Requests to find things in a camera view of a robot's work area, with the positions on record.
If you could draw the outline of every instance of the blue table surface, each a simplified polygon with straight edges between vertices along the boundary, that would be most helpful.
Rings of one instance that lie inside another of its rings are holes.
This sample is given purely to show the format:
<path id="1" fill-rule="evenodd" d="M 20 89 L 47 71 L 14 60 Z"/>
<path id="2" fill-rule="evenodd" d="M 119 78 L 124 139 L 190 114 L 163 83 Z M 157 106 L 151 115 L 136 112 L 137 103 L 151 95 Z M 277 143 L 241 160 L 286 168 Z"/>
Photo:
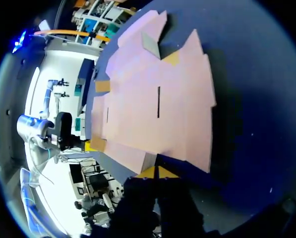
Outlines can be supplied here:
<path id="1" fill-rule="evenodd" d="M 117 38 L 152 9 L 169 15 L 160 40 L 162 57 L 180 48 L 193 29 L 209 55 L 217 101 L 212 110 L 212 173 L 200 171 L 195 178 L 202 180 L 200 184 L 218 186 L 229 206 L 248 211 L 296 192 L 296 47 L 285 30 L 250 0 L 155 0 L 106 46 L 97 62 L 97 80 L 109 79 L 105 70 L 118 49 Z M 99 94 L 91 84 L 87 138 L 91 138 L 94 96 Z M 123 180 L 132 174 L 105 159 L 102 162 L 110 167 L 103 167 L 114 171 L 112 176 Z"/>

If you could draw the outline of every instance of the orange bar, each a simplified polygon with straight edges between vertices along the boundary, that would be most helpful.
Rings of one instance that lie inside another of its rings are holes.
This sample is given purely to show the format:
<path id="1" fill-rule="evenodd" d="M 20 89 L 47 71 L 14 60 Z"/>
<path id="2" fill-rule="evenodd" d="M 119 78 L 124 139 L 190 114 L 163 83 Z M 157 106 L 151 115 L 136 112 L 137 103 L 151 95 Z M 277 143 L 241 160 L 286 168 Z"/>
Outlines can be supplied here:
<path id="1" fill-rule="evenodd" d="M 72 30 L 49 30 L 49 31 L 36 31 L 34 35 L 45 35 L 45 34 L 63 34 L 63 35 L 80 35 L 80 36 L 89 36 L 88 32 L 83 31 L 72 31 Z M 104 36 L 96 36 L 96 39 L 109 42 L 110 39 Z"/>

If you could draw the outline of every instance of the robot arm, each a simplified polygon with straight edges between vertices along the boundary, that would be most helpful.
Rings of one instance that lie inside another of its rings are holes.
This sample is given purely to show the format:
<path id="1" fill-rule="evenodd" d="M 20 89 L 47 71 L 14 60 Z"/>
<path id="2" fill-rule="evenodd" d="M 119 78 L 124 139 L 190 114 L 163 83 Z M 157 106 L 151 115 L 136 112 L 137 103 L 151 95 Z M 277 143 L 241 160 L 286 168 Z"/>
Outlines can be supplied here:
<path id="1" fill-rule="evenodd" d="M 71 125 L 71 114 L 64 112 L 57 115 L 55 124 L 47 119 L 26 115 L 19 117 L 17 131 L 31 155 L 32 163 L 28 163 L 28 166 L 32 172 L 32 183 L 38 184 L 39 176 L 50 158 L 54 158 L 57 163 L 61 151 L 73 147 L 83 148 L 84 141 L 79 136 L 71 135 Z"/>
<path id="2" fill-rule="evenodd" d="M 43 103 L 43 111 L 40 112 L 40 117 L 42 119 L 47 119 L 50 116 L 50 98 L 51 92 L 53 92 L 53 87 L 57 86 L 68 86 L 68 82 L 64 82 L 62 78 L 61 81 L 58 80 L 49 80 L 47 85 L 47 90 L 45 92 L 44 103 Z"/>

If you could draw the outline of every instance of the white wall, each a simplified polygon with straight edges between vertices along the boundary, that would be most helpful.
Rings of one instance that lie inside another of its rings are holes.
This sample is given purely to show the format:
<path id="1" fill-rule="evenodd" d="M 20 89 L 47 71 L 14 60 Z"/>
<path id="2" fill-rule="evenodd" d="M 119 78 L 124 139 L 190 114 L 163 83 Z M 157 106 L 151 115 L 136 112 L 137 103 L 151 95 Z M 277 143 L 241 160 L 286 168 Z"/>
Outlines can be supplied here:
<path id="1" fill-rule="evenodd" d="M 54 160 L 49 160 L 42 174 L 50 179 L 54 184 L 49 182 L 43 176 L 39 177 L 40 190 L 37 192 L 41 201 L 44 202 L 46 210 L 50 210 L 57 221 L 67 233 L 78 237 L 82 233 L 85 222 L 81 216 L 81 210 L 77 210 L 74 206 L 74 201 L 77 199 L 71 183 L 69 175 L 69 163 L 55 164 Z"/>
<path id="2" fill-rule="evenodd" d="M 75 85 L 79 70 L 84 59 L 91 59 L 95 62 L 98 56 L 89 51 L 89 54 L 70 52 L 66 46 L 61 45 L 61 40 L 54 39 L 46 50 L 46 56 L 40 66 L 40 75 L 37 80 L 35 91 L 32 99 L 31 115 L 34 117 L 39 116 L 39 112 L 43 109 L 43 101 L 47 88 L 47 82 L 50 79 L 61 80 L 69 82 L 68 87 L 56 86 L 54 92 L 66 92 L 69 97 L 60 99 L 60 112 L 71 113 L 73 125 L 77 117 L 78 97 L 74 96 Z M 50 99 L 50 117 L 49 120 L 54 121 L 56 116 L 56 104 L 54 95 L 51 94 Z M 72 134 L 80 135 L 72 128 Z"/>
<path id="3" fill-rule="evenodd" d="M 97 61 L 98 56 L 90 51 L 70 52 L 63 48 L 61 41 L 52 41 L 53 44 L 46 50 L 46 56 L 40 66 L 40 74 L 34 93 L 32 96 L 31 115 L 39 117 L 39 112 L 43 109 L 43 101 L 47 88 L 47 82 L 50 79 L 69 82 L 69 87 L 55 87 L 56 92 L 66 92 L 70 97 L 61 98 L 60 112 L 68 112 L 72 114 L 73 126 L 77 116 L 78 97 L 74 96 L 75 85 L 79 74 L 80 67 L 84 59 Z M 50 117 L 49 120 L 54 121 L 56 114 L 55 98 L 51 94 L 50 99 Z M 79 135 L 72 128 L 72 134 Z M 28 164 L 32 163 L 30 154 L 26 153 Z M 76 195 L 69 176 L 69 164 L 55 164 L 53 159 L 50 159 L 42 174 L 49 178 L 54 184 L 49 182 L 43 176 L 39 177 L 40 187 L 37 187 L 37 193 L 41 202 L 45 206 L 52 220 L 60 230 L 66 230 L 71 235 L 78 235 L 84 228 L 84 221 L 81 217 L 81 211 L 74 206 Z"/>

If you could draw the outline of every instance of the blue light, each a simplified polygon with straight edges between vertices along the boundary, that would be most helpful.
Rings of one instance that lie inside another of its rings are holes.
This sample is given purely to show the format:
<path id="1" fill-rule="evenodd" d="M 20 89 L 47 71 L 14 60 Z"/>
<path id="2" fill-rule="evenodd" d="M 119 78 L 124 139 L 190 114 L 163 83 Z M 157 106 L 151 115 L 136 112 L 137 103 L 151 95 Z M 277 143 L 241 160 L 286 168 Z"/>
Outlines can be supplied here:
<path id="1" fill-rule="evenodd" d="M 16 52 L 18 49 L 20 49 L 22 47 L 25 33 L 26 33 L 26 31 L 24 31 L 22 33 L 21 37 L 19 38 L 19 41 L 14 42 L 14 48 L 12 50 L 12 53 Z"/>

